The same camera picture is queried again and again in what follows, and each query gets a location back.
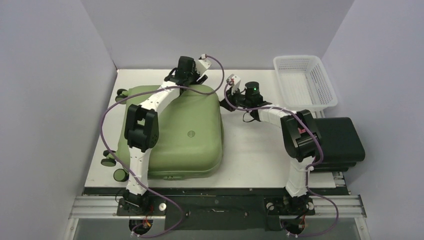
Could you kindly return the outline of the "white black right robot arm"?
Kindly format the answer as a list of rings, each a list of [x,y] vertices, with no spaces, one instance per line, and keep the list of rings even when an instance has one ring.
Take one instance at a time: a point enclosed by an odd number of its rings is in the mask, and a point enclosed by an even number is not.
[[[282,207],[287,213],[294,214],[302,207],[301,199],[308,195],[308,179],[314,170],[314,160],[321,160],[323,156],[321,134],[315,119],[307,109],[288,110],[265,101],[256,81],[247,82],[244,91],[239,86],[240,81],[235,78],[227,81],[220,106],[230,112],[244,111],[255,121],[281,129],[284,149],[291,158],[284,187],[289,195],[282,199]]]

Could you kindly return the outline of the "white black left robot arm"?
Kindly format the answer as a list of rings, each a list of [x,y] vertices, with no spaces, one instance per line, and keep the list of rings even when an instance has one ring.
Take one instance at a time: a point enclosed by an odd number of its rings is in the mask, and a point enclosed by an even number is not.
[[[189,86],[202,84],[205,72],[211,67],[206,54],[199,59],[181,56],[176,68],[164,78],[153,94],[139,104],[131,104],[126,113],[124,138],[129,149],[130,178],[123,198],[136,215],[143,215],[149,209],[148,169],[152,148],[160,136],[159,116],[164,109]]]

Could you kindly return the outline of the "green hard-shell suitcase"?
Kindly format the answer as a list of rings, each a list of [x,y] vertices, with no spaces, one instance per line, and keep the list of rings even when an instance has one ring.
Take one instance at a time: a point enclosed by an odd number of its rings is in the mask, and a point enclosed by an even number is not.
[[[221,165],[224,130],[218,96],[207,85],[190,88],[159,114],[149,179],[206,178]]]

